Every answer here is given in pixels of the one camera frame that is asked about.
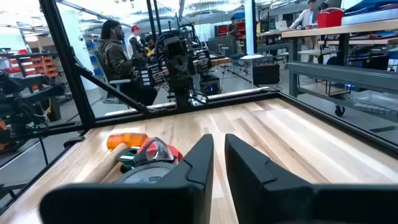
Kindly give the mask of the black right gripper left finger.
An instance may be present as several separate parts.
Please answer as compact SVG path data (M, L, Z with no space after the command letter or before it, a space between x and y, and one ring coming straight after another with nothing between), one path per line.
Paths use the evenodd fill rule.
M209 224L213 137L153 184L68 184L43 197L43 224Z

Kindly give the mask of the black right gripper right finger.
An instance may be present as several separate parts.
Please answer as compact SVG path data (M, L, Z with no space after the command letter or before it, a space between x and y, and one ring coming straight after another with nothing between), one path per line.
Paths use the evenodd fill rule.
M224 153L242 224L398 224L398 185L311 184L233 134Z

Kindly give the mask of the grey office chair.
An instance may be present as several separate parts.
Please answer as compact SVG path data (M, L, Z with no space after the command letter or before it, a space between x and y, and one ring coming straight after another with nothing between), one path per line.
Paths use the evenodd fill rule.
M247 73L247 63L244 62L242 65L239 63L240 58L244 56L244 53L238 52L241 47L236 43L236 38L232 35L222 35L220 40L222 47L225 48L224 56L231 60L230 65L225 66L222 74L224 75L227 70L234 72L235 67L238 67L240 70Z
M120 79L120 80L109 81L108 77L106 76L105 70L104 70L104 63L103 63L103 59L101 56L101 52L99 50L94 50L93 53L99 63L101 71L103 73L103 80L107 84L110 84L111 86L115 87L117 90L120 90L120 86L122 84L130 82L130 79ZM105 90L103 91L103 103L104 104L123 104L123 102L119 98L116 98L115 96L111 95L110 93L108 93Z

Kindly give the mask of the person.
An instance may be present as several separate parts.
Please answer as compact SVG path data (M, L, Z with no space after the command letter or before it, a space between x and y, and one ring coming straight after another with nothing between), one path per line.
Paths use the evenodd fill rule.
M235 43L236 43L237 53L241 53L242 49L240 47L240 41L238 39L238 28L237 28L237 25L236 25L236 18L235 17L231 18L231 24L228 26L227 34L228 35L232 35L234 37Z
M140 27L133 25L131 27L132 34L127 41L127 54L129 58L138 58L144 54L144 46L140 37Z
M118 21L107 20L103 24L98 50L103 59L105 75L109 81L129 80L128 83L120 85L120 91L133 100L150 106L156 99L157 90L143 85L139 76L134 73L134 68L142 66L143 60L126 57L123 39L124 32Z
M295 29L298 24L301 22L304 27L313 25L315 22L314 17L314 10L315 10L315 1L316 0L308 0L308 9L303 10L301 14L293 21L292 25L289 29ZM308 50L314 49L315 38L312 37L305 37L304 38L305 45L307 46Z

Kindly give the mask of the orange head wooden mallet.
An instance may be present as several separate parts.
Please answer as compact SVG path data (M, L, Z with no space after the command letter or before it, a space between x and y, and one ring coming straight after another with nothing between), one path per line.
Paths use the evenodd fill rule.
M147 134L142 133L122 133L112 134L106 141L108 152L105 158L94 166L94 169L84 178L83 182L90 183L110 183L122 176L120 171L122 162L118 161L118 154L125 149L140 148L148 138Z

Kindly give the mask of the white round table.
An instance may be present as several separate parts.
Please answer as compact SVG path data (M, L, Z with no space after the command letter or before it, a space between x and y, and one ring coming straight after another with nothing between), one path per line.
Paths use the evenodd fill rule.
M250 64L250 69L249 69L249 74L251 76L251 87L254 88L254 77L253 77L253 68L254 68L254 61L257 59L264 58L263 55L259 54L253 54L253 55L245 55L241 57L241 60L244 60L245 62L249 62Z

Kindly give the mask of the red parts bin rack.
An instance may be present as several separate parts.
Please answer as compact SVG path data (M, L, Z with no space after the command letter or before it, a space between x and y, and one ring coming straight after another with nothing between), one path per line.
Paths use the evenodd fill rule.
M9 61L9 71L12 73L21 72L24 77L45 75L55 78L59 74L55 64L56 56L56 53L29 53L27 49L22 49L6 58Z

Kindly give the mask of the black case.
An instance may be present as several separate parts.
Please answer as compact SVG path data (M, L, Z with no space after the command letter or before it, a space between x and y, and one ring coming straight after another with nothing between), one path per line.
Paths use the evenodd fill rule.
M265 64L253 68L255 85L278 84L280 82L280 68L278 64Z

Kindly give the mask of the black equipment stand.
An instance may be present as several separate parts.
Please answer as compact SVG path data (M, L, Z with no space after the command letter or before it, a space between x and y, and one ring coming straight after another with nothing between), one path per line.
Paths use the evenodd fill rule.
M16 136L49 130L51 99L64 93L62 84L45 75L17 78L0 70L0 155L26 143Z

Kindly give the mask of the grey metal wheeled cart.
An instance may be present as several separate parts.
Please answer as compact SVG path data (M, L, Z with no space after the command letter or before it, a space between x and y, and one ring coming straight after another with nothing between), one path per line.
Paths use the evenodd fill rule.
M301 87L304 93L398 123L398 73L305 62L290 62L287 68L296 75L344 86L338 93Z

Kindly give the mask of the red storage tub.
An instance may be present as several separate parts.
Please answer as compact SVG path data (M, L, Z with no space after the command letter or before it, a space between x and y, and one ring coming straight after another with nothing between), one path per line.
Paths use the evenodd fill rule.
M329 7L322 10L317 16L318 28L341 26L344 10L337 7Z

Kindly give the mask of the white flat box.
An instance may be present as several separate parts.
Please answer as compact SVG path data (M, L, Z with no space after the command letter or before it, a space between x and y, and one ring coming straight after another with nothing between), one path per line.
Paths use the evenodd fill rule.
M345 16L341 20L341 25L345 26L392 19L398 19L398 8L357 14L353 16Z

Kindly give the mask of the blue fabric bundle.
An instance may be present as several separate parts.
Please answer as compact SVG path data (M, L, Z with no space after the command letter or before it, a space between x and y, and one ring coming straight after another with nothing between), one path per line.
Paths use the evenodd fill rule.
M345 14L365 13L379 10L388 4L398 4L398 0L362 0L345 10Z

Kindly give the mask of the grey duct tape roll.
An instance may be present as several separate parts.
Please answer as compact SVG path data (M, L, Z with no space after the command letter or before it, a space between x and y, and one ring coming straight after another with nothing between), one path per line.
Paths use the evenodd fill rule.
M154 184L168 174L176 165L166 162L155 162L135 167L123 174L114 183L119 184Z

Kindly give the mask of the black aluminium rig frame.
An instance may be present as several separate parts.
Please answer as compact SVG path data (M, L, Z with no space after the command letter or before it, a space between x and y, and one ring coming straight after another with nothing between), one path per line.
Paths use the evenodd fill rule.
M361 141L368 146L373 147L377 151L381 151L390 158L398 159L398 145L386 141L377 135L358 128L352 124L347 123L339 118L334 118L327 113L324 113L313 106L305 104L294 97L286 95L278 91L271 91L265 87L256 88L252 90L243 90L235 93L225 93L217 96L212 96L210 102L205 106L197 106L188 109L175 109L170 103L163 105L154 105L148 108L138 105L133 102L126 95L111 87L109 84L102 82L97 77L93 76L75 57L73 49L69 45L65 26L63 25L60 12L56 6L55 0L39 0L40 6L44 12L44 16L50 28L50 33L53 35L57 52L60 55L60 61L67 76L67 80L72 84L71 91L74 99L77 101L78 114L81 118L79 123L58 124L46 131L39 131L31 134L29 137L39 138L48 137L57 134L70 133L74 131L81 131L83 134L92 134L94 131L104 130L107 127L116 127L121 124L130 124L133 122L156 119L162 117L172 117L178 114L193 113L195 111L212 110L222 108L225 106L240 105L244 103L251 103L255 101L264 101L270 99L280 99L292 105L293 107L302 110L306 114L313 116L330 126L339 129L340 131L351 135L353 138ZM86 93L83 91L82 78L86 78L93 82L100 88L118 95L126 100L133 107L132 111L119 112L114 115L106 116L104 118L97 118L94 116L93 110L89 105Z

